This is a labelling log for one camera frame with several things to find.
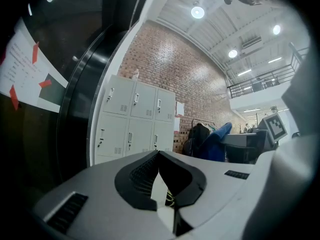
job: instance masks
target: blue cloth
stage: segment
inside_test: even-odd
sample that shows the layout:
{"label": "blue cloth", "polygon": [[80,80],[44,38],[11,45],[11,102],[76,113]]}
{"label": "blue cloth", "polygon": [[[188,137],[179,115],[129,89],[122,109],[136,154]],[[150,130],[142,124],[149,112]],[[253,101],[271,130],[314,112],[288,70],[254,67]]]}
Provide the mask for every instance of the blue cloth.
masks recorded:
{"label": "blue cloth", "polygon": [[232,124],[227,122],[220,129],[211,133],[204,142],[200,145],[198,158],[224,162],[225,161],[225,146],[220,143],[222,138],[229,134],[232,129]]}

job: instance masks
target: red brick wall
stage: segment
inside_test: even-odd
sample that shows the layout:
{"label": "red brick wall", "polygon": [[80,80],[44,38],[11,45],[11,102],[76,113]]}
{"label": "red brick wall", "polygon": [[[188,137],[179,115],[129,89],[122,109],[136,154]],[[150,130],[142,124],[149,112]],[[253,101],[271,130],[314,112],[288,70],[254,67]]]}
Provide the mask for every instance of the red brick wall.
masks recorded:
{"label": "red brick wall", "polygon": [[217,127],[233,124],[239,133],[245,122],[232,112],[224,74],[201,50],[179,34],[147,21],[133,39],[118,75],[131,78],[139,69],[139,81],[175,92],[184,103],[180,133],[173,151],[182,152],[193,118],[212,121]]}

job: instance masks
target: locker door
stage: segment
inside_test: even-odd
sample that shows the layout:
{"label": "locker door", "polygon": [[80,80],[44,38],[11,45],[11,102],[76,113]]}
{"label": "locker door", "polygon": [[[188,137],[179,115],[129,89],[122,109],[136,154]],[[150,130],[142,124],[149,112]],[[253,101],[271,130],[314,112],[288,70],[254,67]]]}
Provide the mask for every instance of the locker door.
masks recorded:
{"label": "locker door", "polygon": [[134,84],[125,78],[111,77],[103,101],[103,111],[126,116]]}
{"label": "locker door", "polygon": [[159,89],[156,98],[155,119],[172,122],[174,120],[174,111],[175,95]]}
{"label": "locker door", "polygon": [[149,151],[152,122],[130,119],[126,156]]}
{"label": "locker door", "polygon": [[156,88],[138,82],[134,91],[131,116],[152,119],[155,96]]}
{"label": "locker door", "polygon": [[152,150],[172,151],[174,145],[174,129],[171,123],[155,122]]}
{"label": "locker door", "polygon": [[124,141],[127,119],[102,115],[98,125],[96,154],[98,156],[121,158],[124,154]]}

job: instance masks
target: paper on wall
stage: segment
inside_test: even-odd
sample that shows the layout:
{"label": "paper on wall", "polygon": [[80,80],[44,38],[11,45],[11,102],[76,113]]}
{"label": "paper on wall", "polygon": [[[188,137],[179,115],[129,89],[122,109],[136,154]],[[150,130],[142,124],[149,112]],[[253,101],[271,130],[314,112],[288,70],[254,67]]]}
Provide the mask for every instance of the paper on wall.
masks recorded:
{"label": "paper on wall", "polygon": [[176,110],[175,110],[175,115],[177,117],[182,117],[185,115],[185,104],[176,102]]}
{"label": "paper on wall", "polygon": [[30,105],[37,105],[41,86],[49,72],[45,63],[37,58],[33,61],[33,46],[20,30],[6,46],[5,59],[0,65],[0,92],[10,97],[14,86],[17,99]]}
{"label": "paper on wall", "polygon": [[174,133],[178,134],[180,132],[180,117],[174,118]]}

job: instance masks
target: railing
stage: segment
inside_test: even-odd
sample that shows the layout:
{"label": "railing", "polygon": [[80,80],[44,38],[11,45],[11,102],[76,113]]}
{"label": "railing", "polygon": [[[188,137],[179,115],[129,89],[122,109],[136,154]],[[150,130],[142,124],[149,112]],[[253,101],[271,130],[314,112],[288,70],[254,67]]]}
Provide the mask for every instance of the railing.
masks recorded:
{"label": "railing", "polygon": [[228,86],[231,98],[255,93],[291,81],[296,73],[296,70],[301,64],[302,59],[305,58],[308,51],[309,48],[300,49],[297,51],[297,53],[292,54],[290,64],[257,75],[249,80]]}

